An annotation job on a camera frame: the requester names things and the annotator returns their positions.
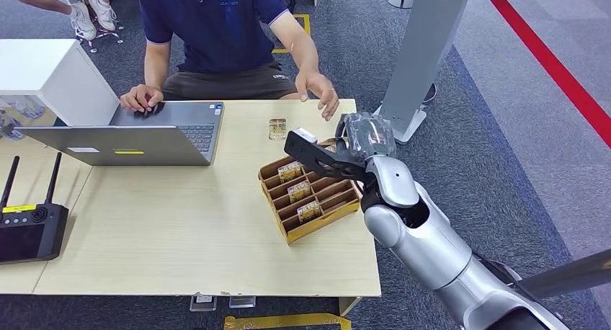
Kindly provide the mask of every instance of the sneaker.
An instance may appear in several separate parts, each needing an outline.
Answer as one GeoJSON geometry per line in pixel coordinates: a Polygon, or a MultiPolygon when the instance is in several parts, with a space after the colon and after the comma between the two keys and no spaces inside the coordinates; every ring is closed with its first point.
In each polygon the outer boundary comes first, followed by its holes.
{"type": "Polygon", "coordinates": [[[117,15],[112,7],[102,0],[89,0],[89,4],[97,15],[99,26],[108,31],[115,31],[117,15]]]}
{"type": "Polygon", "coordinates": [[[77,36],[86,40],[93,40],[97,34],[94,23],[89,17],[89,10],[82,2],[72,4],[72,13],[70,13],[70,21],[72,28],[77,36]]]}

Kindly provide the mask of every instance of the antenna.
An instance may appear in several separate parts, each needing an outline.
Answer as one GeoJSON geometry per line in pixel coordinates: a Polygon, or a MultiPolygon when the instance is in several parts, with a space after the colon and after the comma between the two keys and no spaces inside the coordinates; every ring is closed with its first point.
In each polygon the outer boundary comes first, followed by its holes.
{"type": "Polygon", "coordinates": [[[17,174],[17,166],[19,165],[19,156],[15,156],[13,159],[13,165],[9,172],[9,178],[6,179],[6,186],[4,186],[4,192],[0,199],[0,214],[2,210],[9,204],[9,196],[11,195],[11,188],[13,187],[13,181],[15,180],[15,174],[17,174]]]}
{"type": "Polygon", "coordinates": [[[55,192],[55,182],[57,181],[57,174],[59,172],[59,163],[61,162],[61,152],[58,152],[55,158],[55,166],[53,167],[53,174],[51,174],[51,181],[49,182],[49,189],[47,189],[47,199],[45,204],[53,203],[53,193],[55,192]]]}

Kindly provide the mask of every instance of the yellow tape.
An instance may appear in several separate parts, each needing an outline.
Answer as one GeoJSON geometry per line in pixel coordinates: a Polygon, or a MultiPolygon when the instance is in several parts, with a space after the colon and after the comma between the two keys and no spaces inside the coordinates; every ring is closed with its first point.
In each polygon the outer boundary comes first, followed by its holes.
{"type": "MultiPolygon", "coordinates": [[[[311,36],[312,34],[311,34],[311,30],[310,30],[310,15],[309,14],[293,14],[293,16],[295,17],[295,19],[297,19],[297,18],[303,19],[303,29],[308,34],[308,36],[311,36]]],[[[272,53],[274,53],[274,54],[286,54],[286,53],[288,53],[288,49],[286,49],[286,48],[276,48],[276,49],[272,50],[272,53]]]]}
{"type": "Polygon", "coordinates": [[[144,151],[115,151],[117,155],[143,155],[144,151]]]}
{"type": "Polygon", "coordinates": [[[2,213],[18,213],[21,211],[36,210],[36,205],[19,205],[19,206],[7,206],[2,209],[2,213]]]}
{"type": "Polygon", "coordinates": [[[295,314],[292,316],[272,316],[260,318],[225,318],[224,330],[277,329],[289,326],[310,326],[339,324],[341,330],[352,330],[352,323],[346,318],[330,313],[295,314]]]}

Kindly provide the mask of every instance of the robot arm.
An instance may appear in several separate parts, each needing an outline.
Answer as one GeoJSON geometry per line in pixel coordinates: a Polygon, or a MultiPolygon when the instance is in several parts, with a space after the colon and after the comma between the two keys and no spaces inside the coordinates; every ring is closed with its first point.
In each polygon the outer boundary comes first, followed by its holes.
{"type": "Polygon", "coordinates": [[[336,153],[302,128],[288,133],[285,152],[323,177],[362,182],[361,208],[371,234],[437,294],[463,329],[567,329],[473,255],[407,166],[386,156],[394,151],[389,127],[379,117],[350,114],[338,126],[336,153]]]}

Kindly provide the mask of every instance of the navy polo shirt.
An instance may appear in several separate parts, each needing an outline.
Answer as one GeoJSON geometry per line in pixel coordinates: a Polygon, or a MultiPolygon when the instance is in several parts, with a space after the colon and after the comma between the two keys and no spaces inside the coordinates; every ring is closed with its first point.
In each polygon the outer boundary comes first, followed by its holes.
{"type": "Polygon", "coordinates": [[[181,71],[233,73],[273,62],[271,24],[287,10],[284,0],[140,0],[149,42],[184,41],[181,71]]]}

